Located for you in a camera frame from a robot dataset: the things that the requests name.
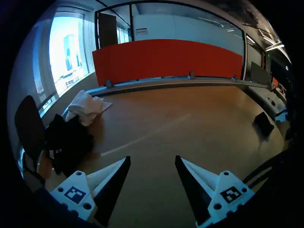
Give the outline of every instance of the white tape line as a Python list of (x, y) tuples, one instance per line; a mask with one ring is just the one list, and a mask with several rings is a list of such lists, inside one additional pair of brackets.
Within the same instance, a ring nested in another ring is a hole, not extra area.
[(102, 153), (101, 156), (106, 156), (106, 155), (111, 154), (111, 153), (113, 153), (113, 152), (116, 152), (116, 151), (118, 151), (118, 150), (127, 148), (128, 146), (131, 146), (131, 145), (133, 145), (133, 144), (135, 144), (135, 143), (138, 143), (138, 142), (140, 142), (140, 141), (142, 141), (142, 140), (145, 140), (146, 138), (149, 138), (149, 137), (151, 137), (152, 135), (155, 135), (155, 134), (157, 134), (157, 133), (159, 133), (159, 132), (162, 132), (162, 131), (164, 131), (164, 130), (166, 130), (166, 129), (168, 129), (168, 128), (171, 128), (171, 127), (173, 127), (173, 126), (175, 126), (175, 125), (177, 125), (177, 124), (179, 124), (179, 123), (185, 121), (185, 120), (188, 119), (190, 116), (191, 116), (190, 114), (187, 114), (187, 115), (185, 115), (185, 116), (183, 116), (183, 117), (181, 117), (181, 118), (178, 118), (178, 119), (176, 119), (176, 120), (174, 120), (174, 121), (172, 121), (172, 122), (170, 122), (170, 123), (168, 123), (168, 124), (166, 124), (166, 125), (164, 125), (164, 126), (158, 128), (158, 129), (152, 131), (151, 133), (149, 133), (149, 134), (147, 134), (147, 135), (144, 135), (144, 136), (142, 136), (142, 137), (140, 137), (140, 138), (138, 138), (138, 139), (136, 139), (136, 140), (134, 140), (134, 141), (131, 141), (131, 142), (126, 143), (126, 144), (124, 144), (124, 145), (122, 145), (122, 146), (119, 146), (119, 147), (117, 147), (117, 148), (114, 148), (114, 149), (112, 149), (112, 150), (109, 150), (109, 151), (107, 151), (107, 152), (105, 152), (105, 153)]

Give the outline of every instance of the red partition panel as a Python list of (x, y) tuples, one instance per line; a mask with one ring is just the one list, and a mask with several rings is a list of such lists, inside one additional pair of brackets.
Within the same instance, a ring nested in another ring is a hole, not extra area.
[(242, 56), (209, 44), (185, 40), (141, 40), (93, 52), (100, 86), (134, 79), (189, 75), (241, 78)]
[(277, 79), (275, 79), (274, 77), (272, 78), (272, 82), (274, 84), (275, 87), (278, 87), (279, 86), (279, 82)]

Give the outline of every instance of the white wall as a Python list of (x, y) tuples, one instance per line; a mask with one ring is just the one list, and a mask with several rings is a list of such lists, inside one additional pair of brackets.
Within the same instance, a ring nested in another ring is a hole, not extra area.
[(255, 50), (251, 45), (247, 45), (247, 52), (248, 52), (248, 56), (247, 56), (247, 69), (246, 69), (246, 79), (249, 78), (249, 74), (251, 71), (251, 62), (256, 63), (257, 65), (259, 65), (260, 67), (262, 66), (262, 55)]
[[(215, 25), (190, 17), (143, 14), (133, 17), (135, 40), (179, 39), (215, 45), (244, 57), (244, 41)], [(136, 29), (147, 28), (147, 34)]]
[[(176, 39), (172, 15), (144, 14), (133, 17), (134, 40)], [(136, 29), (147, 28), (147, 34), (136, 34)]]

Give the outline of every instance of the white cloth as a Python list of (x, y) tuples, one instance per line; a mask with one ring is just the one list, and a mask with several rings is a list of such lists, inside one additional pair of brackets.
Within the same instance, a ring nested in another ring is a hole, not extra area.
[(80, 91), (68, 106), (65, 121), (79, 116), (79, 121), (84, 126), (89, 126), (95, 117), (106, 110), (112, 103), (104, 102), (103, 98), (92, 97), (86, 91)]

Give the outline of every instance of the black object on floor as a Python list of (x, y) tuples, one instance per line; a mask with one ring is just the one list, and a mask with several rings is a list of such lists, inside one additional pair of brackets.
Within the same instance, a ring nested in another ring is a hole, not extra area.
[(63, 172), (69, 177), (92, 147), (93, 136), (78, 121), (78, 116), (65, 122), (62, 116), (56, 114), (46, 129), (46, 148), (56, 151), (53, 167), (57, 174)]
[(261, 130), (265, 137), (268, 137), (274, 129), (274, 126), (269, 122), (264, 112), (258, 114), (253, 122)]

